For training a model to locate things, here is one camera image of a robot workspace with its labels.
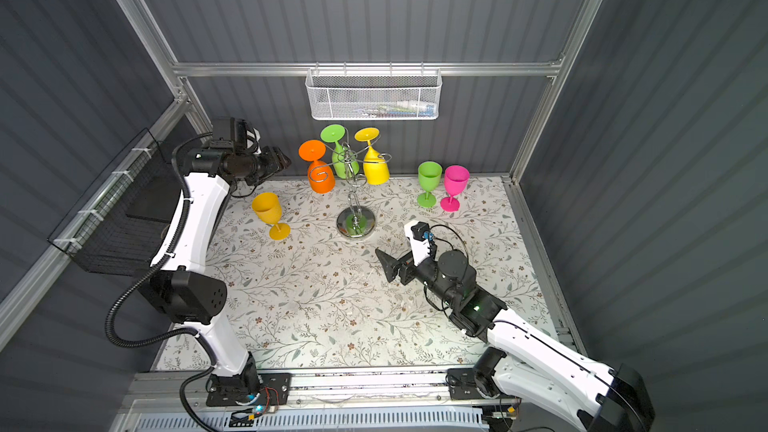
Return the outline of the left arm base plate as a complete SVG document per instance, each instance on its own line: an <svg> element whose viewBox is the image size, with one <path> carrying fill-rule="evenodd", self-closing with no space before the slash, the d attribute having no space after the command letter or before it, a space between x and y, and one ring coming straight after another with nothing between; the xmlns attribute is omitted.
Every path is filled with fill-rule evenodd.
<svg viewBox="0 0 768 432"><path fill-rule="evenodd" d="M208 407L234 407L256 399L256 405L287 403L293 376L290 373L259 373L256 379L211 375L206 382Z"/></svg>

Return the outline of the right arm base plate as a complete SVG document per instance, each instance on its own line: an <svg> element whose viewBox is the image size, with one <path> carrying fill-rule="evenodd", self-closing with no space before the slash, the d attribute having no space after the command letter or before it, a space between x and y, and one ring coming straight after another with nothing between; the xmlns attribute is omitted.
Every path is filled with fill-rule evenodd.
<svg viewBox="0 0 768 432"><path fill-rule="evenodd" d="M502 403L521 402L516 395L503 392L490 378L476 378L471 367L449 368L445 375L449 396L455 401L500 400Z"/></svg>

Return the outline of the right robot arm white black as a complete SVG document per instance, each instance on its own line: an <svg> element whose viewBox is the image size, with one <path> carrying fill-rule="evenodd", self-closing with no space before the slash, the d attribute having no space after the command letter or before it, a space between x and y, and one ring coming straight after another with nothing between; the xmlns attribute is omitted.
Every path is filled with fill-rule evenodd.
<svg viewBox="0 0 768 432"><path fill-rule="evenodd" d="M448 319L486 349L473 367L485 397L516 396L579 431L648 431L655 410L642 376L583 356L529 324L476 282L466 255L394 258L376 252L387 281L418 281L437 296Z"/></svg>

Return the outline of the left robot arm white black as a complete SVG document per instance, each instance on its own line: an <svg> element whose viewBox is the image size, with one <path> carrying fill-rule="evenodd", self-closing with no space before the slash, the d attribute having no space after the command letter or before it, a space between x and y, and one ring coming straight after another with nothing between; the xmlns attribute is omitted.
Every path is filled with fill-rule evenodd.
<svg viewBox="0 0 768 432"><path fill-rule="evenodd" d="M209 391L226 405L252 404L263 386L253 356L237 338L226 313L227 286L205 274L207 249L232 186L258 186L291 165L277 147L196 148L184 159L186 187L168 234L151 264L161 263L139 291L209 355Z"/></svg>

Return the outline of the pink wine glass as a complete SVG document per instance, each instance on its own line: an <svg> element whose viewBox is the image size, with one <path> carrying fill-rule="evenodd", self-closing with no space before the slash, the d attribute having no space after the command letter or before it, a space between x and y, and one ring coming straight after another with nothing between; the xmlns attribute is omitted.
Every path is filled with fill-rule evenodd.
<svg viewBox="0 0 768 432"><path fill-rule="evenodd" d="M466 189L470 179L470 172L461 165L449 166L443 176L445 191L448 194L440 202L445 212L457 212L460 209L458 196Z"/></svg>

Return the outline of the orange wine glass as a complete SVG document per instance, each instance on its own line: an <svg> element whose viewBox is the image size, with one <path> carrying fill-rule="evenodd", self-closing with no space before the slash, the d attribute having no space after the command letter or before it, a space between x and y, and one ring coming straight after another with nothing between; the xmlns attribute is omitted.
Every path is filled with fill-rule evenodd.
<svg viewBox="0 0 768 432"><path fill-rule="evenodd" d="M308 140L298 149L302 160L309 163L307 177L310 187L318 194L326 194L335 187L335 176L331 167L324 161L326 145L319 140Z"/></svg>

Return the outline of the chrome wine glass rack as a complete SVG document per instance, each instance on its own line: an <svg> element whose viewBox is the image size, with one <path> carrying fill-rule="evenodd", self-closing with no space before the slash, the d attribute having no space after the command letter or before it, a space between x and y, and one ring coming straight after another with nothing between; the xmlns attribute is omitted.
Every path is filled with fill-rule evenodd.
<svg viewBox="0 0 768 432"><path fill-rule="evenodd" d="M361 203L358 194L367 180L359 172L354 178L344 181L348 187L348 206L337 216L337 230L347 239L364 239L374 231L377 224L376 215L371 208Z"/></svg>

